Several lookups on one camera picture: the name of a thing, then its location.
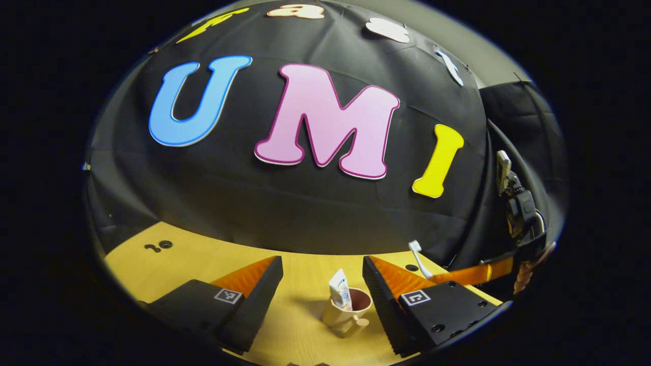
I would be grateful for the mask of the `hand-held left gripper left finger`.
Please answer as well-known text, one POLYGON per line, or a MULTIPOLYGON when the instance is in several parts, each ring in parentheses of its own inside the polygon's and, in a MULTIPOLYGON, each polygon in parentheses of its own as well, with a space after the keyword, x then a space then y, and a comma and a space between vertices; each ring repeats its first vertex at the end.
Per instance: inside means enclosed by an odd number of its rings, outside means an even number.
POLYGON ((206 283, 189 280, 145 303, 172 327, 239 355, 248 352, 283 278, 283 261, 271 256, 206 283))

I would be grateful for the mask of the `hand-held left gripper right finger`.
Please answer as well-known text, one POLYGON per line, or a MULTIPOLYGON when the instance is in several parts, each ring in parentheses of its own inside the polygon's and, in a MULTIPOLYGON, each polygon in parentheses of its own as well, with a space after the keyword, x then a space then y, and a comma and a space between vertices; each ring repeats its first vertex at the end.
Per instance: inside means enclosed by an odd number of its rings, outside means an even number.
POLYGON ((441 352, 504 311, 455 281, 435 284, 375 256, 364 257, 363 278, 389 342, 402 357, 441 352))

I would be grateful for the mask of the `white toothpaste tube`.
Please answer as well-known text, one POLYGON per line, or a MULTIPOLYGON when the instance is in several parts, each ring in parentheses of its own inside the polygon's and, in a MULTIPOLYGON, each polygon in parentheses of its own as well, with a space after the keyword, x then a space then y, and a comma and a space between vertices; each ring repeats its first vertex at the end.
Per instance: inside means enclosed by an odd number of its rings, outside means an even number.
POLYGON ((342 268, 335 272, 328 282, 331 299, 335 306, 344 310, 352 311, 352 299, 348 285, 348 278, 342 268))

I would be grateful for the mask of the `beige cup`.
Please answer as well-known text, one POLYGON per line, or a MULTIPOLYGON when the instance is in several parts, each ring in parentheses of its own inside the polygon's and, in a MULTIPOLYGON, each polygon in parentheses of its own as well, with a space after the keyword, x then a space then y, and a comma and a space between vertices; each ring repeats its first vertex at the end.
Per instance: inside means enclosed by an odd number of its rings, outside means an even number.
POLYGON ((365 329, 369 320, 364 315, 373 305, 372 297, 365 291, 351 288, 349 293, 352 301, 350 311, 337 307, 330 299, 321 316, 321 321, 340 338, 350 338, 365 329))

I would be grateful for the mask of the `white toothbrush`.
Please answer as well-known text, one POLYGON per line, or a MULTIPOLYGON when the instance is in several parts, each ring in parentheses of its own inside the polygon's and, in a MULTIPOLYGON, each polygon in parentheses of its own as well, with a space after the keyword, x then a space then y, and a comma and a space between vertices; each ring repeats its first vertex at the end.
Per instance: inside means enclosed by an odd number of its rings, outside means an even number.
POLYGON ((408 246, 411 252, 413 253, 414 258, 417 262, 417 266, 419 267, 423 276, 425 276, 425 278, 427 278, 428 280, 432 278, 433 274, 431 273, 431 271, 428 270, 428 268, 426 268, 425 264, 423 264, 421 258, 419 257, 419 253, 422 251, 420 243, 417 240, 412 240, 408 243, 408 246))

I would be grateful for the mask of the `wooden desktop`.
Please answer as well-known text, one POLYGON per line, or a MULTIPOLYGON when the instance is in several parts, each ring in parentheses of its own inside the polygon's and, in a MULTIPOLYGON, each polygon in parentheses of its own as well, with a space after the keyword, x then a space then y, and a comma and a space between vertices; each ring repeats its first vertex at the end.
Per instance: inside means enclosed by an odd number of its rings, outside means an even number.
POLYGON ((159 222, 114 248, 105 263, 132 297, 151 302, 188 280, 210 283, 271 256, 281 257, 283 278, 243 359, 261 366, 390 366, 402 361, 375 308, 365 314, 370 324, 348 338, 321 322, 330 296, 328 282, 338 269, 344 270, 352 287, 367 290, 363 255, 277 252, 159 222))

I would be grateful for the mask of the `black backdrop cloth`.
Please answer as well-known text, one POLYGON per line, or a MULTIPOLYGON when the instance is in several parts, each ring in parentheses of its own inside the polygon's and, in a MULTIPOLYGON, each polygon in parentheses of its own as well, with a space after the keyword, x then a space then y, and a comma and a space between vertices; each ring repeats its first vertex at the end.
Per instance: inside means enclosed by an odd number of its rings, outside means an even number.
POLYGON ((449 271, 514 249, 497 159, 556 241, 562 129, 531 81, 481 87, 437 40, 346 0, 219 10, 144 56, 96 119, 88 210, 108 254, 157 223, 313 255, 407 250, 449 271))

